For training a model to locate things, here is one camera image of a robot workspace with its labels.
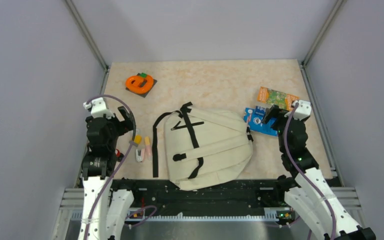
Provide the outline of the pink white correction tape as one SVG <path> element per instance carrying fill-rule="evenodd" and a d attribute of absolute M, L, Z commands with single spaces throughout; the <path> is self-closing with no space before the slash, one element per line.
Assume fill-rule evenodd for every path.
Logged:
<path fill-rule="evenodd" d="M 145 158 L 145 150 L 143 148 L 135 150 L 135 159 L 137 162 L 143 162 Z"/>

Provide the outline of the pink orange highlighter pen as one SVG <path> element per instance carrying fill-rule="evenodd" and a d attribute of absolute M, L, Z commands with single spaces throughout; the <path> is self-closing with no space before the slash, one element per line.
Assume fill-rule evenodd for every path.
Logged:
<path fill-rule="evenodd" d="M 149 136 L 144 138 L 145 143 L 145 154 L 148 159 L 152 158 L 152 144 Z"/>

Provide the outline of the cream canvas backpack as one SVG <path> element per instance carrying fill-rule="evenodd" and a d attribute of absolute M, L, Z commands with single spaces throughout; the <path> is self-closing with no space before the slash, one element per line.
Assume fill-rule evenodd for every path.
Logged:
<path fill-rule="evenodd" d="M 253 156 L 253 136 L 242 117 L 191 102 L 161 114 L 152 126 L 152 176 L 159 176 L 158 126 L 164 123 L 168 179 L 182 191 L 224 184 L 242 173 Z"/>

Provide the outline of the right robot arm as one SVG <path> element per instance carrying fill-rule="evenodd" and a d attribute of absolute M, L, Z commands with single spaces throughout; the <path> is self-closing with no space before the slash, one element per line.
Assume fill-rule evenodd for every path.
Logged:
<path fill-rule="evenodd" d="M 278 134 L 282 164 L 291 174 L 278 178 L 273 200 L 292 207 L 318 240 L 375 240 L 374 231 L 359 224 L 341 204 L 307 148 L 305 122 L 311 111 L 310 103 L 296 100 L 291 111 L 274 104 L 263 117 L 264 124 L 274 119 L 271 128 Z"/>

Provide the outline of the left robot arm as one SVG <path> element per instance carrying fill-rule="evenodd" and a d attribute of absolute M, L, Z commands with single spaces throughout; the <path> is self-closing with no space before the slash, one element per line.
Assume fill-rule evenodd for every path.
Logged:
<path fill-rule="evenodd" d="M 121 106 L 124 117 L 104 113 L 86 118 L 87 153 L 82 164 L 83 208 L 78 239 L 119 240 L 130 207 L 140 202 L 134 188 L 112 189 L 116 163 L 125 155 L 117 153 L 119 136 L 133 130 L 132 115 Z"/>

